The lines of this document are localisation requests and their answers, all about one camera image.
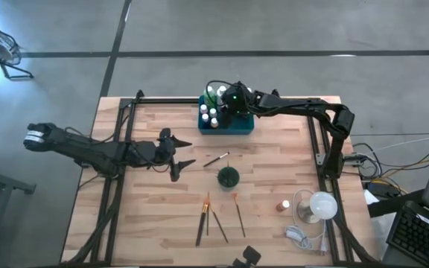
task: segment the keyboard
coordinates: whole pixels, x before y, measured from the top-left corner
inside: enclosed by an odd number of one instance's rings
[[[429,267],[429,211],[406,201],[395,216],[387,243]]]

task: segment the gray floor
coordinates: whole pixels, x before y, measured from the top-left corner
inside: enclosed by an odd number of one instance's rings
[[[111,51],[124,0],[0,0],[0,28],[26,52]],[[121,51],[429,50],[429,0],[134,0]],[[0,230],[0,267],[56,264],[80,175],[71,159],[24,149],[26,126],[89,133],[108,58],[23,59],[36,78],[0,73],[0,173],[37,184],[17,193]],[[353,142],[429,138],[429,56],[117,59],[109,96],[198,95],[207,80],[242,80],[283,95],[340,95],[357,115]],[[408,164],[429,141],[379,152]],[[429,169],[395,175],[423,188]]]

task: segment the blue container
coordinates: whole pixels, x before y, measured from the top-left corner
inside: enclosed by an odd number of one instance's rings
[[[203,135],[248,135],[254,130],[254,117],[234,117],[229,128],[212,128],[209,122],[205,123],[201,119],[200,106],[205,103],[204,96],[198,99],[198,129]],[[218,122],[221,120],[220,113],[217,113]]]

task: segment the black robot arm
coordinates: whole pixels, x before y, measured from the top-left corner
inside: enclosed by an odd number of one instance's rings
[[[344,163],[343,142],[349,137],[355,118],[347,106],[328,103],[319,98],[283,99],[279,97],[277,90],[274,90],[272,94],[259,91],[250,92],[241,82],[231,84],[221,99],[223,101],[222,113],[228,117],[248,114],[258,117],[286,114],[316,118],[332,136],[331,149],[326,152],[320,170],[326,178],[338,179],[340,177]],[[329,110],[334,112],[334,118],[327,113]]]
[[[93,166],[100,175],[109,178],[118,176],[128,165],[132,168],[167,165],[171,169],[171,181],[176,182],[179,172],[195,161],[174,163],[175,148],[190,146],[191,143],[178,140],[168,128],[160,132],[159,146],[152,141],[98,141],[69,133],[53,123],[29,124],[28,130],[23,142],[26,149],[60,153],[74,159],[80,166]]]

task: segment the wooden table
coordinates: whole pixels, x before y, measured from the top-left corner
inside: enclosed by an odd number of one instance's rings
[[[335,96],[322,98],[332,103],[340,102]],[[94,138],[106,138],[113,133],[119,100],[101,98],[93,128]],[[292,200],[293,193],[301,188],[319,190],[306,117],[256,118],[255,129],[250,135],[201,135],[197,128],[196,105],[137,104],[132,139],[155,141],[163,127],[170,127],[178,139],[193,143],[178,149],[175,160],[197,161],[182,171],[178,182],[171,182],[168,173],[144,168],[127,169],[113,265],[231,264],[235,258],[243,259],[242,252],[248,245],[261,253],[258,265],[331,264],[330,252],[319,256],[293,245],[284,233],[285,227],[293,224],[292,211],[279,213],[275,210],[276,204]],[[203,168],[205,163],[226,151],[231,154]],[[350,152],[352,143],[348,139],[344,153]],[[235,191],[239,194],[246,238],[241,231],[232,193],[223,191],[216,180],[217,172],[227,165],[241,174]],[[355,169],[345,167],[344,171],[355,172]],[[85,170],[81,182],[94,175],[93,170]],[[344,175],[339,184],[349,228],[366,250],[377,257],[375,234],[358,176]],[[70,259],[93,231],[102,187],[103,180],[96,179],[79,191],[62,261]],[[206,236],[205,227],[201,246],[196,248],[200,212],[208,192],[229,244],[210,215],[209,236]],[[309,194],[300,194],[296,202],[308,197]],[[322,230],[320,223],[303,226],[310,236]],[[340,232],[337,227],[335,229],[343,256]]]

